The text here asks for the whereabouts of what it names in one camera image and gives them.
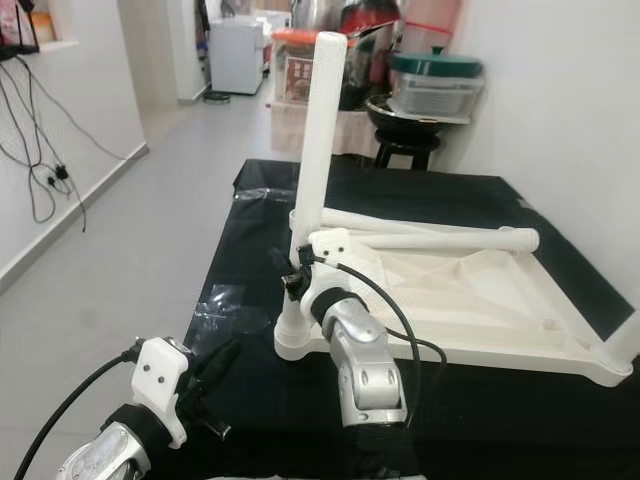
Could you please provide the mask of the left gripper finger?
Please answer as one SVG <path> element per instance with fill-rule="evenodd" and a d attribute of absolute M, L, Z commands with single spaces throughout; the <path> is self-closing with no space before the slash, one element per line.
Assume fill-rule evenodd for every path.
<path fill-rule="evenodd" d="M 205 355 L 198 355 L 195 364 L 191 369 L 191 389 L 206 390 L 212 384 L 220 381 L 223 375 L 221 366 L 221 356 L 223 356 L 224 343 L 216 343 Z"/>
<path fill-rule="evenodd" d="M 227 340 L 216 348 L 209 360 L 209 389 L 216 389 L 227 378 L 228 372 L 232 370 L 243 349 L 241 339 L 233 338 Z"/>

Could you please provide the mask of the black tablecloth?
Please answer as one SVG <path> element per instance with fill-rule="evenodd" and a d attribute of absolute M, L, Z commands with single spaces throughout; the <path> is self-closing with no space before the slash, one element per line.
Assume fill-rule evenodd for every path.
<path fill-rule="evenodd" d="M 248 160 L 238 189 L 296 189 L 298 165 Z M 244 285 L 260 308 L 259 332 L 195 335 L 201 355 L 238 338 L 241 356 L 206 404 L 230 424 L 220 442 L 197 431 L 156 468 L 157 477 L 307 477 L 348 474 L 335 369 L 325 353 L 284 361 L 273 347 L 283 288 L 268 251 L 288 246 L 289 204 L 232 201 L 207 273 L 212 285 Z M 540 253 L 550 276 L 598 332 L 618 326 L 634 307 L 506 180 L 493 175 L 334 166 L 326 205 L 361 214 L 461 227 L 531 227 L 550 238 Z M 429 480 L 640 480 L 640 360 L 617 387 L 577 375 L 448 364 L 413 426 Z"/>

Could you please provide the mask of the clear tape patch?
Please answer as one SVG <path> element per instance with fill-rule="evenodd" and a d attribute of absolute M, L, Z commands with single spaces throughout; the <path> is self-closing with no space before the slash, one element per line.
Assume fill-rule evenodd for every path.
<path fill-rule="evenodd" d="M 248 305 L 244 285 L 212 285 L 193 311 L 191 330 L 197 337 L 259 332 L 264 325 L 260 308 Z"/>
<path fill-rule="evenodd" d="M 234 193 L 234 201 L 274 201 L 289 204 L 293 200 L 293 189 L 252 188 L 238 189 Z"/>

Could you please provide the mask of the black round stool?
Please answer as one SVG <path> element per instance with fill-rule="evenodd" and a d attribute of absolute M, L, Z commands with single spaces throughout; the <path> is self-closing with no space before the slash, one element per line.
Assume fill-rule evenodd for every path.
<path fill-rule="evenodd" d="M 375 156 L 375 164 L 378 168 L 387 169 L 390 165 L 390 157 L 404 155 L 412 157 L 410 168 L 425 172 L 429 169 L 430 156 L 442 145 L 442 141 L 435 134 L 387 134 L 379 132 L 375 134 L 379 142 L 378 155 Z"/>

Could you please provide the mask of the red print box orange lid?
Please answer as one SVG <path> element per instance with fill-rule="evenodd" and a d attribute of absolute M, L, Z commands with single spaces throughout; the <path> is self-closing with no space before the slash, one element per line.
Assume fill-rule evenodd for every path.
<path fill-rule="evenodd" d="M 305 105 L 314 65 L 317 29 L 282 28 L 271 33 L 274 101 Z"/>

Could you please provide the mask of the black plastic bag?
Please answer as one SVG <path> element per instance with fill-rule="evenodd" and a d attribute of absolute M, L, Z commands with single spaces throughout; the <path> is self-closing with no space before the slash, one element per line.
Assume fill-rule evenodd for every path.
<path fill-rule="evenodd" d="M 367 96 L 384 90 L 394 33 L 396 22 L 392 20 L 347 35 L 349 45 L 340 90 L 340 110 L 361 109 Z"/>

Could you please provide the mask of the white plastic table top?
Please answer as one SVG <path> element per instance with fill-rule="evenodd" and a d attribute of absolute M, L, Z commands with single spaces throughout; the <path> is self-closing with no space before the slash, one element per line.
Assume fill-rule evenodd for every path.
<path fill-rule="evenodd" d="M 404 221 L 433 233 L 472 233 L 529 227 L 454 227 Z M 380 233 L 349 230 L 343 264 L 364 274 L 352 287 L 372 316 L 392 330 L 390 352 L 411 358 L 407 334 L 442 347 L 449 364 L 581 375 L 617 387 L 632 375 L 600 364 L 595 333 L 566 291 L 544 269 L 540 253 L 550 238 L 539 234 L 538 250 L 375 250 L 353 236 Z M 328 351 L 323 329 L 310 315 L 307 353 Z"/>

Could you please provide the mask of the clear container green lid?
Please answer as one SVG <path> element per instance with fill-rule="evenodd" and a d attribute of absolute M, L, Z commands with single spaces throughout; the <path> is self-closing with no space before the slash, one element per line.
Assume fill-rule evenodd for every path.
<path fill-rule="evenodd" d="M 397 52 L 389 61 L 392 92 L 388 105 L 396 113 L 467 122 L 483 88 L 483 63 L 471 56 L 429 52 Z"/>

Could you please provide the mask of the steel pot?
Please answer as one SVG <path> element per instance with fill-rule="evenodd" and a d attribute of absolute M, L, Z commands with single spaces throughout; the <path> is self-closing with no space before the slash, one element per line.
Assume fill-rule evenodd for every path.
<path fill-rule="evenodd" d="M 339 31 L 347 0 L 291 0 L 291 26 L 316 31 Z"/>

